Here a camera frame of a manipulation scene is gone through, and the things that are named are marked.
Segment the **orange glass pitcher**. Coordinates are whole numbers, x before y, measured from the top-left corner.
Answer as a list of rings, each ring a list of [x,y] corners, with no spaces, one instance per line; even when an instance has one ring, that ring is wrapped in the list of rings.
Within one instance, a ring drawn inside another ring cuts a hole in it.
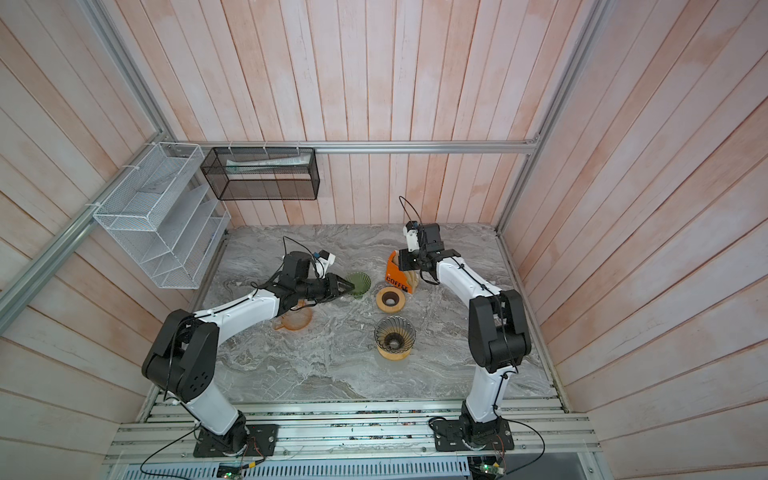
[[[312,309],[304,303],[289,309],[273,323],[274,330],[298,331],[307,327],[313,319]]]

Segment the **clear glass dripper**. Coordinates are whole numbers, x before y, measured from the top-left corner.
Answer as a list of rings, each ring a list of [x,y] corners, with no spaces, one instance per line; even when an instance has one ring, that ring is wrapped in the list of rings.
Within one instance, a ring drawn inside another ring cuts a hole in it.
[[[381,346],[389,351],[412,349],[416,340],[416,329],[407,319],[390,316],[375,326],[374,340],[377,347]]]

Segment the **wooden ring dripper stand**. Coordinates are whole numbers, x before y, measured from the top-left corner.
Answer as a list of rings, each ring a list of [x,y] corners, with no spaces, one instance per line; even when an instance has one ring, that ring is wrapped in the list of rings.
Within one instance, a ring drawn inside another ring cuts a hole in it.
[[[390,361],[401,361],[401,360],[404,360],[405,358],[407,358],[410,355],[410,353],[412,351],[411,348],[400,349],[400,350],[397,350],[397,351],[389,351],[389,350],[387,350],[387,349],[385,349],[385,348],[383,348],[381,346],[378,346],[377,350],[378,350],[378,353],[383,358],[385,358],[387,360],[390,360]]]

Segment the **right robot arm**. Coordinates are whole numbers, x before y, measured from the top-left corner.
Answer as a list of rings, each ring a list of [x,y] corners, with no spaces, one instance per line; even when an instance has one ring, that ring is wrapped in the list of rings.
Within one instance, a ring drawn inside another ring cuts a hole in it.
[[[463,416],[472,426],[494,422],[509,381],[532,350],[523,298],[485,280],[446,248],[438,224],[409,221],[403,232],[407,247],[399,251],[399,269],[429,275],[430,284],[447,288],[468,308],[467,340],[476,371]]]

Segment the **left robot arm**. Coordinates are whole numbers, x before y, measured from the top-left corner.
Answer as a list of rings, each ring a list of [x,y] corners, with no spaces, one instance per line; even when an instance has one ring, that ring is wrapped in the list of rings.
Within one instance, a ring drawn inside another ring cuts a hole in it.
[[[219,347],[231,337],[298,308],[335,300],[355,285],[330,271],[334,256],[293,251],[268,280],[208,310],[175,310],[165,319],[142,365],[142,375],[177,399],[210,434],[235,430],[240,412],[214,384]]]

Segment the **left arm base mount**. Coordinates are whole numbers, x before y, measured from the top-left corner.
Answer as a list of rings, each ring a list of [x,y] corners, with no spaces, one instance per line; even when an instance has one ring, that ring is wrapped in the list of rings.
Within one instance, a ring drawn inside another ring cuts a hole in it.
[[[224,434],[214,434],[204,426],[199,427],[194,458],[235,457],[256,455],[270,457],[278,440],[277,424],[248,423],[242,412],[232,427]]]

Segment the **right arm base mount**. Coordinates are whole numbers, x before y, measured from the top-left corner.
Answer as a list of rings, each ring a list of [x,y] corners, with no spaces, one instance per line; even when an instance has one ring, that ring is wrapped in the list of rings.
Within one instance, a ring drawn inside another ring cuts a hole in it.
[[[427,421],[439,452],[485,451],[506,452],[514,449],[509,422],[495,413],[487,422],[475,421],[463,405],[457,420],[435,416]]]

